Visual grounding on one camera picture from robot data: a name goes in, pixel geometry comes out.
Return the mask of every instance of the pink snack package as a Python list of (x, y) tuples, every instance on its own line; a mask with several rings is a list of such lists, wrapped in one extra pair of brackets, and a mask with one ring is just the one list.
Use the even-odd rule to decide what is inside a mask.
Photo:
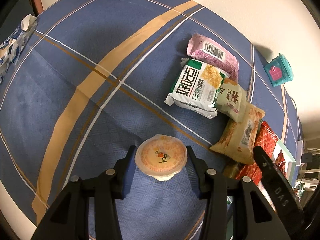
[(187, 54), (224, 70), (230, 74), (231, 80), (238, 83), (238, 60), (214, 40), (200, 34), (194, 34), (189, 41)]

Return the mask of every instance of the white stripe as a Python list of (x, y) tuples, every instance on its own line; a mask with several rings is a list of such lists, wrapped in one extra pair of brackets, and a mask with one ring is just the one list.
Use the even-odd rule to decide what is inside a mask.
[[(92, 1), (90, 1), (89, 3), (84, 4), (83, 6), (79, 7), (77, 10), (73, 11), (70, 15), (68, 15), (68, 16), (66, 16), (65, 18), (63, 18), (62, 20), (58, 21), (55, 25), (53, 25), (53, 26), (49, 29), (49, 31), (47, 31), (47, 34), (48, 34), (50, 31), (52, 31), (59, 23), (63, 22), (63, 21), (64, 21), (65, 19), (67, 19), (69, 16), (73, 15), (75, 12), (77, 12), (78, 10), (82, 9), (83, 7), (85, 7), (86, 5), (88, 5), (88, 4), (90, 4), (90, 3), (94, 2), (94, 1), (96, 1), (96, 0), (92, 0)], [(25, 58), (24, 58), (23, 61), (20, 63), (19, 67), (17, 68), (17, 71), (14, 73), (14, 75), (13, 75), (13, 77), (12, 77), (10, 83), (9, 83), (9, 86), (8, 86), (8, 88), (7, 88), (7, 90), (6, 90), (5, 94), (4, 94), (3, 100), (2, 100), (2, 102), (1, 102), (0, 111), (1, 111), (1, 108), (2, 108), (2, 105), (3, 105), (3, 102), (4, 102), (4, 99), (5, 99), (6, 95), (7, 95), (7, 92), (8, 92), (8, 90), (9, 90), (10, 86), (11, 86), (11, 83), (12, 83), (12, 81), (14, 80), (14, 78), (15, 78), (17, 72), (19, 71), (21, 65), (22, 65), (23, 62), (26, 60), (26, 58), (29, 56), (29, 54), (31, 53), (31, 51), (33, 50), (33, 48), (34, 48), (43, 38), (44, 38), (44, 36), (42, 36), (42, 37), (36, 42), (36, 44), (34, 44), (34, 45), (32, 46), (31, 50), (28, 52), (28, 54), (25, 56)]]
[[(158, 2), (155, 2), (153, 0), (147, 0), (147, 1), (150, 1), (152, 3), (155, 3), (155, 4), (158, 4), (160, 6), (163, 6), (165, 8), (168, 8), (168, 9), (172, 9), (171, 7), (169, 6), (166, 6), (164, 4), (161, 4), (161, 3), (158, 3)], [(222, 37), (220, 37), (219, 35), (217, 35), (216, 33), (214, 33), (212, 30), (210, 30), (208, 27), (206, 27), (205, 25), (203, 25), (202, 23), (196, 21), (195, 19), (193, 18), (190, 18), (190, 20), (194, 21), (195, 23), (199, 24), (200, 26), (202, 26), (203, 28), (205, 28), (206, 30), (208, 30), (209, 32), (211, 32), (213, 35), (215, 35), (216, 37), (218, 37), (220, 40), (222, 40), (224, 43), (226, 43), (231, 49), (233, 49), (233, 51), (238, 54), (251, 68), (251, 64), (232, 46), (230, 45), (227, 41), (225, 41)], [(273, 94), (273, 92), (270, 90), (270, 88), (268, 87), (268, 85), (265, 83), (265, 81), (263, 80), (263, 78), (259, 75), (259, 73), (257, 71), (255, 71), (255, 73), (258, 75), (258, 77), (262, 80), (262, 82), (265, 84), (265, 86), (267, 87), (267, 89), (269, 90), (269, 92), (272, 94), (272, 96), (276, 99), (276, 101), (278, 102), (279, 106), (282, 108), (282, 110), (284, 111), (284, 108), (283, 106), (281, 105), (281, 103), (278, 101), (278, 99), (276, 98), (276, 96)]]
[(289, 123), (288, 123), (288, 126), (287, 126), (287, 131), (286, 131), (286, 134), (285, 134), (285, 138), (284, 138), (284, 145), (287, 143), (288, 131), (289, 131)]
[(8, 153), (9, 153), (9, 156), (10, 156), (10, 158), (11, 158), (12, 164), (13, 164), (14, 168), (16, 169), (17, 173), (19, 174), (20, 178), (21, 178), (22, 181), (27, 185), (27, 187), (36, 195), (36, 197), (42, 202), (42, 204), (47, 208), (47, 204), (44, 203), (44, 202), (41, 200), (41, 198), (39, 197), (39, 195), (30, 187), (30, 185), (25, 181), (25, 179), (22, 177), (22, 175), (21, 175), (20, 172), (18, 171), (16, 165), (15, 165), (14, 162), (13, 162), (12, 155), (10, 154), (10, 151), (9, 151), (6, 143), (4, 142), (4, 139), (3, 139), (3, 137), (2, 137), (2, 133), (0, 133), (0, 137), (1, 137), (2, 142), (4, 143), (5, 148), (7, 149)]
[(248, 92), (247, 92), (247, 101), (249, 102), (249, 99), (250, 99), (250, 88), (252, 87), (252, 80), (253, 80), (253, 68), (251, 68), (251, 78), (250, 78), (250, 84), (249, 84), (249, 89), (248, 89)]
[(254, 82), (256, 81), (256, 67), (255, 67), (255, 64), (254, 64), (254, 47), (253, 47), (253, 44), (252, 44), (252, 64), (253, 64), (253, 85), (252, 85), (252, 93), (251, 93), (251, 99), (250, 99), (250, 103), (252, 103), (252, 98), (253, 98), (253, 91), (254, 91)]
[(186, 19), (184, 19), (182, 22), (180, 22), (173, 30), (171, 30), (164, 38), (161, 39), (161, 41), (159, 41), (152, 49), (150, 49), (134, 66), (132, 69), (130, 69), (130, 71), (124, 76), (124, 78), (120, 81), (120, 83), (117, 85), (117, 87), (113, 90), (113, 92), (110, 94), (110, 96), (107, 98), (107, 100), (103, 103), (103, 105), (100, 107), (100, 109), (98, 110), (96, 116), (94, 117), (94, 119), (92, 120), (90, 126), (88, 127), (79, 147), (78, 150), (72, 160), (71, 166), (69, 168), (69, 172), (68, 175), (66, 177), (66, 180), (63, 184), (63, 187), (65, 187), (65, 185), (68, 183), (69, 177), (71, 175), (73, 166), (76, 163), (76, 160), (78, 158), (78, 155), (82, 149), (82, 146), (84, 145), (85, 140), (87, 139), (88, 134), (90, 133), (93, 125), (95, 124), (96, 120), (98, 119), (101, 111), (103, 110), (103, 108), (107, 105), (107, 103), (110, 101), (110, 99), (114, 96), (114, 94), (118, 91), (119, 87), (124, 83), (124, 81), (127, 79), (127, 77), (140, 65), (140, 63), (147, 57), (149, 56), (149, 54), (151, 52), (153, 52), (164, 40), (166, 40), (176, 29), (178, 29), (180, 27), (181, 24), (183, 24), (186, 20), (188, 20), (191, 16), (193, 16), (194, 14), (196, 14), (197, 12), (201, 11), (204, 7), (200, 8), (199, 10), (195, 11), (194, 13), (192, 13), (191, 15), (189, 15)]
[[(66, 48), (70, 49), (71, 51), (75, 52), (76, 54), (78, 54), (79, 56), (85, 58), (86, 60), (88, 60), (89, 62), (91, 62), (94, 65), (98, 65), (99, 67), (101, 67), (103, 70), (105, 70), (106, 72), (108, 72), (110, 74), (110, 76), (112, 76), (114, 79), (117, 79), (117, 77), (115, 75), (113, 75), (110, 71), (108, 71), (106, 68), (104, 68), (103, 66), (93, 62), (92, 60), (90, 60), (89, 58), (87, 58), (86, 56), (82, 55), (81, 53), (77, 52), (76, 50), (68, 47), (67, 45), (63, 44), (61, 41), (58, 41), (52, 37), (50, 37), (49, 35), (46, 35), (40, 31), (37, 31), (42, 35), (47, 36), (48, 38), (54, 40), (55, 42), (60, 43), (62, 46), (65, 46)], [(158, 106), (156, 103), (152, 102), (150, 99), (148, 99), (147, 97), (145, 97), (144, 95), (142, 95), (141, 93), (139, 93), (137, 90), (135, 90), (134, 88), (130, 87), (129, 85), (123, 83), (126, 87), (130, 88), (132, 91), (134, 91), (135, 93), (137, 93), (139, 96), (141, 96), (142, 98), (144, 98), (145, 100), (147, 100), (148, 102), (150, 102), (151, 104), (153, 104), (154, 106), (156, 106), (158, 109), (160, 109), (163, 113), (165, 113), (167, 116), (169, 116), (171, 119), (173, 119), (174, 121), (176, 121), (178, 124), (180, 124), (181, 126), (183, 126), (184, 128), (186, 128), (187, 130), (189, 130), (191, 133), (193, 133), (194, 135), (198, 136), (200, 139), (204, 140), (205, 142), (207, 142), (208, 144), (212, 145), (211, 142), (207, 141), (206, 139), (204, 139), (203, 137), (201, 137), (199, 134), (197, 134), (196, 132), (194, 132), (193, 130), (191, 130), (189, 127), (185, 126), (183, 123), (181, 123), (179, 120), (177, 120), (176, 118), (174, 118), (172, 115), (170, 115), (169, 113), (167, 113), (166, 111), (164, 111), (160, 106)]]
[(296, 112), (297, 112), (298, 131), (299, 131), (299, 137), (300, 137), (300, 139), (301, 139), (299, 116), (298, 116), (298, 110), (297, 110), (296, 102), (292, 99), (292, 97), (290, 97), (290, 98), (291, 98), (291, 101), (292, 101), (292, 103), (293, 103), (293, 105), (294, 105), (294, 108), (296, 109)]
[(199, 225), (199, 227), (197, 228), (197, 230), (195, 231), (195, 233), (191, 236), (191, 238), (189, 240), (191, 240), (192, 238), (195, 237), (196, 233), (199, 231), (200, 227), (202, 226), (203, 221), (201, 222), (201, 224)]
[[(80, 8), (78, 8), (76, 11), (80, 10), (80, 9), (83, 8), (84, 6), (88, 5), (89, 3), (84, 4), (83, 6), (81, 6)], [(54, 26), (52, 26), (52, 27), (49, 29), (49, 31), (48, 31), (47, 33), (49, 33), (50, 31), (52, 31), (59, 23), (61, 23), (61, 22), (64, 21), (65, 19), (67, 19), (69, 16), (71, 16), (72, 14), (74, 14), (76, 11), (72, 12), (70, 15), (66, 16), (65, 18), (63, 18), (62, 20), (60, 20), (59, 22), (57, 22)], [(24, 58), (23, 61), (20, 63), (19, 67), (17, 68), (16, 72), (14, 73), (14, 75), (13, 75), (13, 77), (12, 77), (10, 83), (9, 83), (9, 86), (8, 86), (8, 88), (7, 88), (7, 90), (6, 90), (5, 94), (4, 94), (3, 100), (2, 100), (2, 102), (1, 102), (0, 111), (1, 111), (2, 105), (3, 105), (3, 103), (4, 103), (4, 99), (5, 99), (6, 95), (7, 95), (7, 92), (8, 92), (8, 90), (9, 90), (10, 86), (11, 86), (11, 83), (12, 83), (13, 79), (15, 78), (17, 72), (19, 71), (21, 65), (22, 65), (23, 62), (26, 60), (26, 58), (29, 56), (29, 54), (31, 53), (32, 49), (33, 49), (43, 38), (44, 38), (44, 36), (43, 36), (41, 39), (39, 39), (38, 42), (36, 42), (36, 44), (34, 44), (34, 45), (32, 46), (31, 50), (30, 50), (30, 51), (28, 52), (28, 54), (25, 56), (25, 58)], [(11, 156), (11, 154), (10, 154), (10, 152), (9, 152), (9, 149), (8, 149), (7, 144), (4, 142), (4, 139), (3, 139), (3, 137), (2, 137), (1, 134), (0, 134), (0, 136), (1, 136), (1, 140), (2, 140), (3, 143), (4, 143), (4, 146), (5, 146), (5, 148), (7, 149), (7, 152), (8, 152), (8, 154), (9, 154), (11, 160), (12, 160), (13, 166), (15, 167), (16, 171), (18, 172), (20, 178), (21, 178), (22, 181), (27, 185), (27, 187), (36, 195), (36, 197), (44, 204), (44, 206), (47, 207), (47, 205), (40, 199), (40, 197), (38, 196), (38, 194), (30, 187), (30, 185), (25, 181), (25, 179), (24, 179), (24, 178), (21, 176), (21, 174), (19, 173), (17, 167), (15, 166), (15, 164), (14, 164), (14, 162), (13, 162), (13, 159), (12, 159), (12, 156)]]
[(287, 90), (285, 89), (285, 87), (284, 87), (284, 96), (285, 96), (285, 104), (286, 104), (286, 109), (287, 109), (287, 121), (288, 121), (288, 123), (289, 123), (289, 125), (290, 125), (290, 128), (291, 128), (291, 131), (292, 131), (292, 135), (293, 135), (293, 138), (294, 138), (294, 141), (295, 141), (295, 143), (296, 143), (296, 145), (297, 145), (297, 138), (295, 137), (295, 135), (294, 135), (294, 132), (293, 132), (293, 128), (292, 128), (292, 125), (291, 125), (291, 122), (290, 122), (290, 120), (289, 120), (289, 115), (288, 115), (288, 103), (287, 103), (287, 96), (286, 96), (286, 94), (287, 94), (288, 92), (287, 92)]

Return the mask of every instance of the snack package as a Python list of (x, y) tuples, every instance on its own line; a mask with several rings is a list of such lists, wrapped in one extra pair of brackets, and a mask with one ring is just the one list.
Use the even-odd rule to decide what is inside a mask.
[(185, 65), (164, 102), (169, 106), (175, 103), (209, 119), (217, 116), (215, 104), (228, 74), (199, 60), (182, 60)]
[(187, 149), (179, 139), (157, 134), (138, 147), (134, 161), (143, 173), (165, 181), (186, 165)]
[(0, 84), (8, 70), (9, 62), (15, 63), (19, 59), (20, 53), (36, 25), (36, 17), (31, 14), (27, 15), (14, 32), (0, 44)]
[(219, 112), (226, 114), (235, 122), (241, 122), (247, 106), (247, 91), (239, 84), (226, 78), (220, 87), (216, 102)]
[(287, 177), (287, 173), (285, 172), (285, 159), (284, 159), (282, 150), (280, 150), (280, 153), (275, 161), (275, 164), (279, 167), (279, 170), (282, 172), (282, 174), (285, 177)]
[(238, 82), (239, 62), (235, 56), (214, 40), (194, 34), (189, 41), (187, 54), (227, 72), (230, 79)]
[[(256, 142), (254, 146), (261, 146), (262, 149), (268, 154), (271, 158), (273, 155), (273, 151), (275, 150), (276, 143), (278, 141), (278, 137), (270, 128), (266, 121), (261, 123), (261, 128), (256, 138)], [(235, 179), (240, 179), (243, 176), (248, 176), (252, 179), (252, 181), (258, 185), (262, 178), (262, 172), (256, 163), (252, 165), (245, 165), (237, 174)]]
[(271, 207), (273, 208), (274, 211), (276, 211), (276, 207), (273, 204), (268, 192), (266, 191), (266, 189), (264, 188), (264, 186), (262, 185), (261, 182), (258, 183), (258, 189), (260, 189), (260, 191), (262, 192), (262, 194), (264, 195), (264, 197), (266, 198), (266, 200), (269, 202), (269, 204), (271, 205)]
[(210, 150), (225, 154), (236, 162), (253, 164), (253, 144), (257, 135), (259, 119), (264, 111), (247, 102), (242, 122), (229, 119), (220, 140)]

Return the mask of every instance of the metal screw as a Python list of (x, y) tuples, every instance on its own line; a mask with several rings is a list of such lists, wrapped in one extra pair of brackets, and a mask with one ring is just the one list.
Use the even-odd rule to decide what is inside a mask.
[(113, 175), (113, 174), (115, 174), (116, 173), (116, 171), (114, 170), (114, 169), (108, 169), (108, 170), (106, 170), (106, 174), (107, 175)]
[(71, 178), (70, 178), (70, 181), (71, 182), (77, 182), (79, 180), (79, 176), (77, 175), (73, 175)]
[(216, 171), (215, 169), (208, 169), (208, 170), (207, 170), (207, 173), (208, 173), (209, 175), (215, 175), (215, 174), (217, 173), (217, 171)]
[(251, 181), (251, 179), (248, 176), (244, 176), (242, 180), (247, 183)]

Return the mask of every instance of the small plastic box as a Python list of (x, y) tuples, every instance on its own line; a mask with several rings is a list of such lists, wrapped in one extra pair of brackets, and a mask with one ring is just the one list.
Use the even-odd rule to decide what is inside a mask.
[(274, 58), (269, 64), (264, 66), (272, 86), (276, 87), (293, 80), (291, 66), (284, 55)]

